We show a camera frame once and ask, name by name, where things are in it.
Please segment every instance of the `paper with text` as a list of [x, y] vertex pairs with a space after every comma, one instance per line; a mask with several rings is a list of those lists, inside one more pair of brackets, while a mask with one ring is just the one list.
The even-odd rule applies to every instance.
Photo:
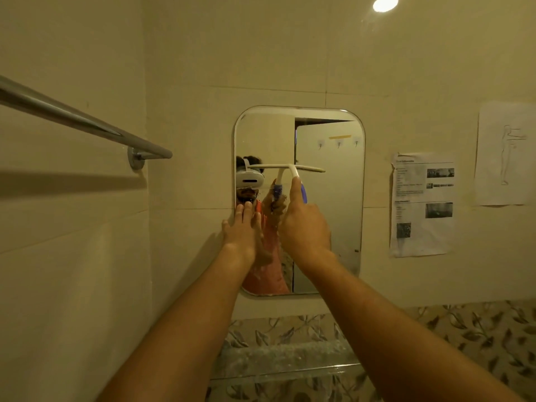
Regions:
[[536, 104], [488, 102], [480, 108], [477, 205], [527, 204], [534, 188]]
[[454, 237], [456, 185], [452, 156], [396, 154], [392, 165], [391, 255], [449, 252]]

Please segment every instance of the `vr headset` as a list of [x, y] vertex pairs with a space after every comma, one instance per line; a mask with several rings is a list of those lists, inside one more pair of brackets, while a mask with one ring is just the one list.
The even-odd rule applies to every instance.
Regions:
[[264, 183], [264, 175], [256, 169], [251, 169], [246, 158], [244, 158], [244, 163], [245, 167], [239, 167], [236, 170], [236, 188], [259, 189]]

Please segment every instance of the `person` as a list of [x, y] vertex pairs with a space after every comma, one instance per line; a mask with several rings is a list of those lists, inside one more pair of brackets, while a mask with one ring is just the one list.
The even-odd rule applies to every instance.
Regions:
[[[245, 156], [244, 158], [251, 165], [262, 164], [262, 160], [256, 156]], [[237, 171], [245, 169], [244, 158], [236, 157]], [[263, 168], [258, 169], [258, 171], [264, 173]], [[281, 195], [278, 200], [273, 200], [274, 183], [275, 181], [262, 202], [257, 199], [259, 195], [258, 189], [254, 189], [251, 186], [236, 189], [236, 203], [245, 204], [246, 202], [251, 202], [255, 212], [260, 213], [261, 217], [260, 223], [265, 249], [262, 254], [266, 262], [262, 267], [252, 268], [242, 283], [242, 288], [254, 295], [286, 295], [291, 292], [285, 282], [277, 235], [277, 226], [286, 208], [285, 201], [287, 197]]]
[[[104, 388], [98, 401], [203, 401], [243, 278], [258, 260], [260, 214], [251, 202], [222, 223], [215, 260], [171, 306]], [[521, 401], [464, 354], [407, 316], [330, 250], [318, 207], [292, 181], [279, 226], [283, 248], [311, 279], [379, 394], [394, 401]]]

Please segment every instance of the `mirror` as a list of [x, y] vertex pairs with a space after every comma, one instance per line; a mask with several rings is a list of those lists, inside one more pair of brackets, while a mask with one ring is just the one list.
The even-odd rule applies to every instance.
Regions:
[[[317, 293], [277, 235], [279, 214], [289, 203], [291, 169], [270, 165], [297, 166], [307, 201], [319, 206], [330, 225], [333, 252], [358, 275], [365, 170], [365, 132], [359, 119], [346, 110], [259, 106], [246, 110], [234, 131], [235, 202], [253, 202], [261, 212], [268, 262], [252, 269], [242, 288], [257, 296]], [[278, 187], [282, 190], [276, 201]]]

